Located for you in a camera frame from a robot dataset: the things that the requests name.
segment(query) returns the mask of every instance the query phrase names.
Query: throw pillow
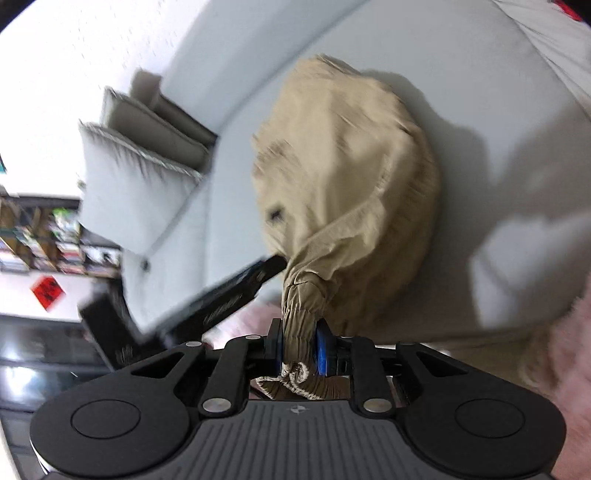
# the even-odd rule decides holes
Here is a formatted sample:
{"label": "throw pillow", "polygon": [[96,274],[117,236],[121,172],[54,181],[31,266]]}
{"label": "throw pillow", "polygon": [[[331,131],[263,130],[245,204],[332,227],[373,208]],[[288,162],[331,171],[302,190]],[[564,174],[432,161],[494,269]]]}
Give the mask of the throw pillow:
{"label": "throw pillow", "polygon": [[105,88],[100,123],[132,142],[182,165],[203,170],[207,167],[208,150],[189,138],[143,103]]}
{"label": "throw pillow", "polygon": [[138,255],[167,233],[202,175],[121,134],[80,123],[86,192],[80,223]]}

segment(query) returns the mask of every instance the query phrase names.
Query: red sticker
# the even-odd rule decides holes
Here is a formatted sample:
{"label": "red sticker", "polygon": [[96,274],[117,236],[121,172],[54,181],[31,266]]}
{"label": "red sticker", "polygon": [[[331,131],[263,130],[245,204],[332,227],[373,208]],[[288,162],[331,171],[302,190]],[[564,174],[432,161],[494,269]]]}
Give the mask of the red sticker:
{"label": "red sticker", "polygon": [[41,306],[48,310],[64,291],[53,277],[41,277],[32,287],[31,291],[36,296]]}

